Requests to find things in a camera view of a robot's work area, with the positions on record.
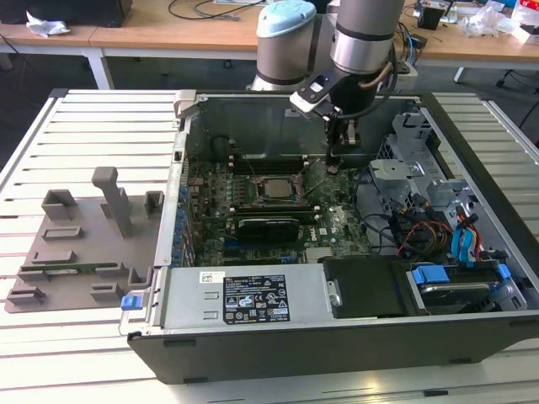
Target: small box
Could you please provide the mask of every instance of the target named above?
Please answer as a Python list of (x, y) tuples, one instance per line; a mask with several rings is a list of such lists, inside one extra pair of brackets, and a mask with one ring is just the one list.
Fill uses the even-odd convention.
[(521, 25), (513, 29), (511, 34), (522, 44), (539, 45), (539, 29), (530, 25)]

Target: black plastic cover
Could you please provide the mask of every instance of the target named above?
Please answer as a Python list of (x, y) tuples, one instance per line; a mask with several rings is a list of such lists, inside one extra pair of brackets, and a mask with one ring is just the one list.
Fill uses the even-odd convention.
[(335, 318), (421, 316), (406, 271), (410, 265), (394, 257), (344, 257), (323, 261), (326, 280), (339, 287), (341, 307)]

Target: blue latch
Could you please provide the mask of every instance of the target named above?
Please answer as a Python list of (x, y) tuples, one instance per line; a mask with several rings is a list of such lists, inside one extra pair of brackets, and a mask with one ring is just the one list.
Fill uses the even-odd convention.
[(446, 284), (449, 282), (446, 269), (442, 265), (423, 265), (412, 271), (416, 284)]
[(460, 262), (465, 263), (467, 267), (473, 267), (470, 261), (470, 248), (472, 247), (473, 233), (468, 229), (455, 229), (451, 241), (451, 255)]
[(121, 298), (121, 310), (142, 310), (142, 296), (127, 295)]
[(507, 265), (505, 265), (504, 263), (498, 265), (498, 272), (499, 276), (501, 276), (503, 280), (509, 279), (511, 277), (511, 271), (509, 271), (509, 268), (507, 268)]

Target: paper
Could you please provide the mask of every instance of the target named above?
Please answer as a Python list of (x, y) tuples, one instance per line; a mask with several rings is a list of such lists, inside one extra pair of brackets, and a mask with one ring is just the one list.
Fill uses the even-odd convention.
[(33, 17), (28, 11), (26, 12), (28, 17), (28, 23), (26, 26), (30, 29), (32, 34), (40, 35), (43, 38), (48, 38), (49, 35), (66, 34), (71, 32), (66, 23), (63, 21), (44, 21)]

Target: warning label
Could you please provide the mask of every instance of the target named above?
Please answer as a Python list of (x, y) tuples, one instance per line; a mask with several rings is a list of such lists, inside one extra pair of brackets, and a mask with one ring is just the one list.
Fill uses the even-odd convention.
[(285, 275), (225, 278), (223, 290), (226, 324), (290, 321)]

